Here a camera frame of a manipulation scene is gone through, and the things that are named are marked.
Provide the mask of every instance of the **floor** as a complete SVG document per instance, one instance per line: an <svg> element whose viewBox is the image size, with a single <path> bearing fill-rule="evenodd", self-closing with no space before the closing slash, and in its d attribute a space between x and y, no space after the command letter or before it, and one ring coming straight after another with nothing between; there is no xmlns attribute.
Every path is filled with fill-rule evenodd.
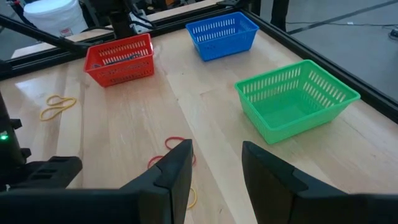
<svg viewBox="0 0 398 224"><path fill-rule="evenodd" d="M271 19L272 2L262 2L261 17L268 21ZM398 24L397 11L398 1L290 0L287 21L319 22L331 19L338 24ZM356 12L354 16L347 15L352 12ZM309 25L287 24L287 31L398 101L398 41L388 37L392 27L322 25L297 30Z"/></svg>

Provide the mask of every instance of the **wooden tabletop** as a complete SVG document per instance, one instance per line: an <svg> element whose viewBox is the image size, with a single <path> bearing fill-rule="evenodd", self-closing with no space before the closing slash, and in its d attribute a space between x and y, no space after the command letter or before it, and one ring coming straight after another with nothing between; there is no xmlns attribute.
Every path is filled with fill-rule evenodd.
<svg viewBox="0 0 398 224"><path fill-rule="evenodd" d="M301 60L267 34L258 31L248 52L210 62L201 60L185 29L152 43L155 75L109 88L83 72L84 59L1 82L9 114L22 120L17 136L32 149L30 161L80 156L83 170L71 187L118 188L168 152L166 138L192 138L198 203L185 223L256 222L243 181L244 140L346 192L398 193L398 125L363 101L330 123L265 143L233 84ZM42 122L52 94L78 101Z"/></svg>

